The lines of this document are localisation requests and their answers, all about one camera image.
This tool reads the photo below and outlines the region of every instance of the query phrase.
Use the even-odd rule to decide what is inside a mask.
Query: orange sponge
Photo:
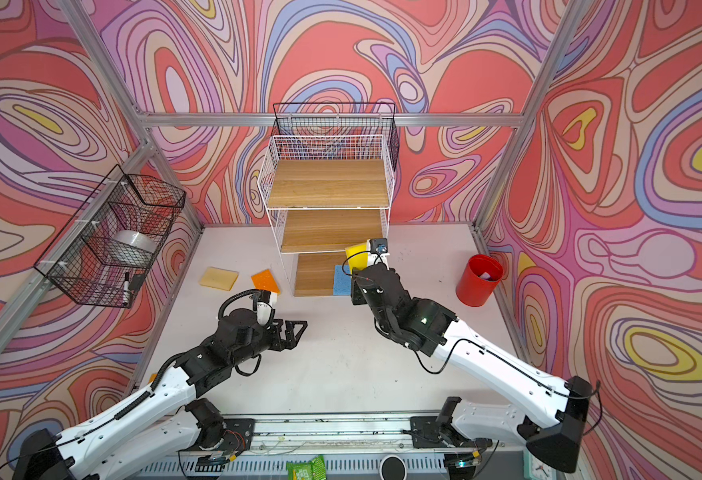
[[[253,279],[253,284],[255,288],[259,290],[268,290],[269,292],[281,293],[279,287],[277,286],[277,281],[273,279],[271,275],[271,270],[266,269],[260,274],[254,274],[250,278]]]

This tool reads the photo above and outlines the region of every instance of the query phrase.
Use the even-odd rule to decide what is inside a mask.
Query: red cup
[[[479,278],[481,274],[489,274],[489,280]],[[486,255],[473,255],[463,270],[455,293],[468,306],[482,306],[502,276],[503,266],[497,260]]]

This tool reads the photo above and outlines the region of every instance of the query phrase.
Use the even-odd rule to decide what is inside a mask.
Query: shelf
[[[380,210],[290,210],[282,253],[344,251],[382,236]]]
[[[335,265],[342,265],[346,254],[298,255],[295,275],[295,296],[331,296],[335,285]]]
[[[387,208],[383,160],[281,160],[268,208]]]

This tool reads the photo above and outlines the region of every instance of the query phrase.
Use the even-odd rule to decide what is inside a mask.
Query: table surface
[[[494,297],[480,307],[455,295],[462,271],[476,247],[468,225],[396,225],[389,231],[389,265],[410,295],[442,303],[487,340],[513,353],[509,332]],[[209,266],[239,272],[231,292],[200,286]],[[347,296],[293,297],[289,293],[270,228],[210,227],[178,292],[172,312],[148,363],[142,385],[170,355],[198,345],[217,326],[218,307],[229,296],[253,288],[250,276],[271,269],[283,291],[277,318],[307,320],[295,350],[266,351],[260,370],[231,379],[205,397],[229,415],[326,412],[410,412],[438,410],[448,396],[472,402],[508,404],[503,396],[453,366],[440,375],[424,372],[415,354],[382,338],[367,306]],[[247,308],[237,300],[231,308]],[[439,361],[424,358],[435,370]],[[251,371],[255,360],[241,365]]]

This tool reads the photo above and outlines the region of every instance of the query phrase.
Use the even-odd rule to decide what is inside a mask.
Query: clock face
[[[525,450],[525,478],[529,480],[556,480],[556,472]]]

